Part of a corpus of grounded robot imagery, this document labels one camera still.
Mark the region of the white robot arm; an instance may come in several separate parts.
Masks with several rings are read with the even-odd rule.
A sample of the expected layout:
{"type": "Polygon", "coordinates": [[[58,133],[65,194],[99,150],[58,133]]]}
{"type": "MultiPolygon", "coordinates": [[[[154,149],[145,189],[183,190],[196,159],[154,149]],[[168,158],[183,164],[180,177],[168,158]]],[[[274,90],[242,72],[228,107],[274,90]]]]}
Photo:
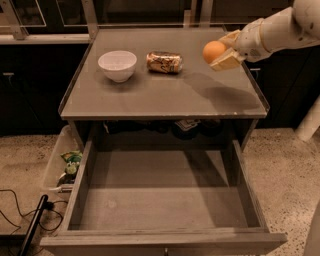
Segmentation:
{"type": "Polygon", "coordinates": [[[319,44],[320,0],[294,0],[292,7],[207,43],[202,55],[214,71],[222,71],[237,68],[243,61],[267,59],[280,50],[319,44]]]}

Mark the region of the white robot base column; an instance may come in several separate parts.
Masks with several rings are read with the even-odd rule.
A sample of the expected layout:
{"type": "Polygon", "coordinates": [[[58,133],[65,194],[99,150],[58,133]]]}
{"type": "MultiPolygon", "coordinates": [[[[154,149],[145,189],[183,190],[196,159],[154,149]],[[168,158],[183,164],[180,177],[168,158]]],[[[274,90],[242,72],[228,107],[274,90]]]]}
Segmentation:
{"type": "MultiPolygon", "coordinates": [[[[302,141],[308,141],[320,127],[320,95],[305,115],[295,134],[302,141]]],[[[320,200],[318,201],[306,239],[303,256],[320,256],[320,200]]]]}

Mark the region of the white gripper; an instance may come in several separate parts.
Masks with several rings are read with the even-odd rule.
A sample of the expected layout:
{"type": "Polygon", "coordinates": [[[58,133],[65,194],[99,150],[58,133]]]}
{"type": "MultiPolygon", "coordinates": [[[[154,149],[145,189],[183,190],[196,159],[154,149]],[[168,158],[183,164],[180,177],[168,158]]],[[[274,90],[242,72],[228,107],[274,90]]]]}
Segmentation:
{"type": "Polygon", "coordinates": [[[257,62],[271,56],[263,45],[261,28],[264,19],[260,18],[246,25],[241,31],[228,32],[218,41],[228,49],[209,66],[214,71],[223,71],[239,67],[244,60],[257,62]]]}

